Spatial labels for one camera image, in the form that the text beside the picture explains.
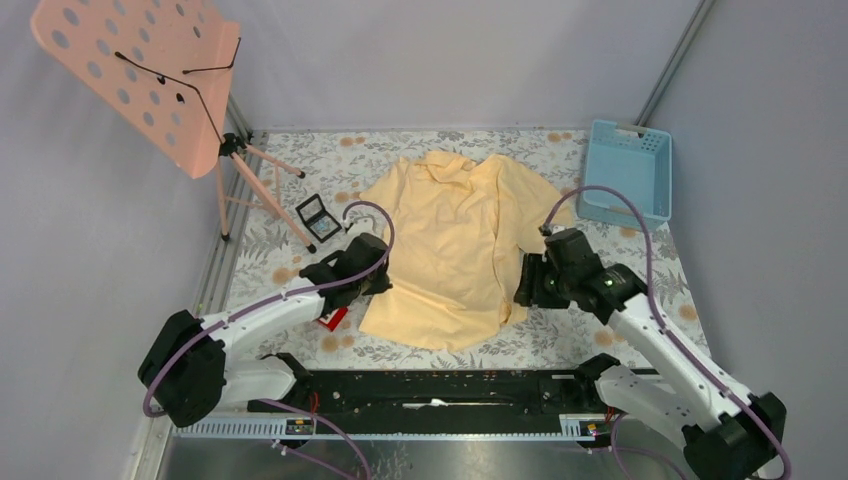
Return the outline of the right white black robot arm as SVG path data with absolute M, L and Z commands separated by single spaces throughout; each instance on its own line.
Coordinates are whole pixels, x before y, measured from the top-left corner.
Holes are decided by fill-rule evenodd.
M 544 227 L 544 251 L 522 263 L 521 306 L 593 315 L 635 348 L 662 378 L 642 379 L 608 354 L 581 364 L 575 402 L 628 414 L 681 448 L 700 479 L 748 479 L 779 457 L 785 405 L 756 395 L 686 339 L 629 267 L 606 266 L 576 228 Z

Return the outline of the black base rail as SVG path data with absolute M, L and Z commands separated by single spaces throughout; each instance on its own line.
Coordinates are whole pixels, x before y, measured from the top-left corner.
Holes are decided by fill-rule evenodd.
M 607 411 L 571 370 L 312 370 L 278 401 L 325 416 L 410 404 L 506 407 L 521 415 Z

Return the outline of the red box with white squares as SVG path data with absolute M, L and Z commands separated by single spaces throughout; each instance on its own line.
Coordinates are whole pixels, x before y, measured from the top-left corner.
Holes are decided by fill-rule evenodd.
M 319 317 L 316 322 L 329 332 L 334 332 L 345 319 L 348 312 L 348 307 L 342 307 Z

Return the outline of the pink perforated music stand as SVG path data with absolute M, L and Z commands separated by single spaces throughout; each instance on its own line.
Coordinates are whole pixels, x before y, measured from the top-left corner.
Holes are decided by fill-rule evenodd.
M 192 178 L 216 176 L 221 236 L 227 240 L 222 163 L 229 160 L 258 198 L 309 252 L 313 241 L 247 164 L 255 155 L 276 171 L 304 172 L 225 129 L 241 46 L 241 26 L 211 1 L 37 3 L 30 19 L 42 49 L 75 75 Z

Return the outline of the floral patterned table mat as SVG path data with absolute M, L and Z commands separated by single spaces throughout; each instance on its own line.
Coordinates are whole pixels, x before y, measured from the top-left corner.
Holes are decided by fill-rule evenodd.
M 263 184 L 293 208 L 319 194 L 339 215 L 402 157 L 414 159 L 431 150 L 460 153 L 476 161 L 492 154 L 509 156 L 546 178 L 561 191 L 581 183 L 588 144 L 584 130 L 387 131 L 341 133 L 265 133 L 260 145 L 269 154 L 301 168 L 306 176 L 276 172 L 262 163 Z M 288 225 L 252 208 L 244 222 L 238 257 L 228 285 L 227 304 L 237 307 L 283 286 L 315 261 Z M 695 303 L 667 227 L 649 238 L 632 229 L 582 220 L 593 249 L 607 263 L 642 270 L 644 249 L 653 249 L 657 300 L 694 343 L 705 347 Z M 564 369 L 599 353 L 632 368 L 644 359 L 625 339 L 577 309 L 534 310 L 493 338 L 451 353 L 404 346 L 362 333 L 365 301 L 356 302 L 334 332 L 308 323 L 274 334 L 249 352 L 250 358 L 289 353 L 309 369 Z

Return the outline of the light blue plastic basket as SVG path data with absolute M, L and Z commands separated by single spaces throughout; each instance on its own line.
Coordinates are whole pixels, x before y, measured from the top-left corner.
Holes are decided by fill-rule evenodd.
M 672 136 L 665 131 L 596 120 L 582 184 L 623 194 L 654 231 L 672 218 L 672 146 Z

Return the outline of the black open brooch case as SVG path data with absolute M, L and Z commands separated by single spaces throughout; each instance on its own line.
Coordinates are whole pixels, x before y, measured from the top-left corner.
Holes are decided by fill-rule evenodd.
M 313 194 L 295 208 L 306 229 L 321 244 L 342 230 L 340 222 L 329 212 L 319 194 Z

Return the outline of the yellow shirt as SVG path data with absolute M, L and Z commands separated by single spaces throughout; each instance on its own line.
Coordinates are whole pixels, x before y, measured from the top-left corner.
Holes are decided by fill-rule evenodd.
M 455 352 L 527 319 L 513 297 L 522 257 L 543 252 L 539 228 L 561 198 L 548 180 L 504 155 L 431 151 L 400 158 L 361 197 L 396 233 L 393 286 L 370 300 L 361 332 Z

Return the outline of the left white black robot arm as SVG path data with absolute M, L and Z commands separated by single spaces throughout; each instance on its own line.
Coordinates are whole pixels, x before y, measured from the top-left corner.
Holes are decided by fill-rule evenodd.
M 390 289 L 389 252 L 377 236 L 360 233 L 257 300 L 200 317 L 172 314 L 137 371 L 146 389 L 144 414 L 187 427 L 220 407 L 253 400 L 301 409 L 309 401 L 308 381 L 276 354 L 250 360 L 248 352 L 276 333 Z

